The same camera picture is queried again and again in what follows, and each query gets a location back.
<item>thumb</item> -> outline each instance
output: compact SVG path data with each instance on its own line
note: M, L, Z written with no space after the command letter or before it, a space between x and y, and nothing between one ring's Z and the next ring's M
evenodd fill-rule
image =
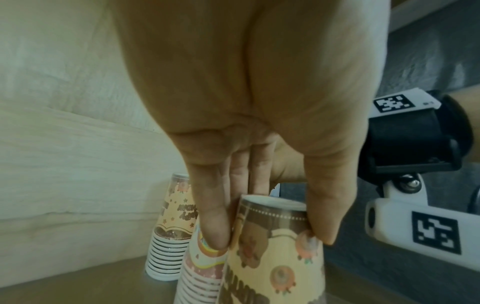
M357 196L359 155L360 149L355 149L304 158L308 219L315 235L325 244L335 242L342 219Z

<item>human palm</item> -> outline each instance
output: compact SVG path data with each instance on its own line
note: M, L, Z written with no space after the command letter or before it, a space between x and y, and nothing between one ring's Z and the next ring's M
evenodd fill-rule
M185 160L212 247L227 246L241 194L268 194L278 134L304 158L314 232L335 240L356 195L389 8L378 0L115 2L130 76Z

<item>white marker tag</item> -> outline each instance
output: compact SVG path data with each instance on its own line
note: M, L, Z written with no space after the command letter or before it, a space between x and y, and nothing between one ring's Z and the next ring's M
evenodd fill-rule
M429 93L414 88L374 99L369 118L425 109L438 109L441 105L440 101Z

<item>wood grain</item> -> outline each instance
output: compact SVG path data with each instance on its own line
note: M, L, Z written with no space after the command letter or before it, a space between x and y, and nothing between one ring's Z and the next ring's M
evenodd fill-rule
M126 72L108 0L2 0L0 100L161 132Z
M0 286L144 255L173 172L165 134L0 102Z

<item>brown patterned cup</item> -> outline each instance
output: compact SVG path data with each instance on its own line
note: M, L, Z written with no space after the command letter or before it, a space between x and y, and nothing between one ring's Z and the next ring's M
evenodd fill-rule
M240 200L217 304L324 304L323 245L303 203Z
M189 176L174 173L154 229L157 239L167 239L169 243L188 242L198 214Z

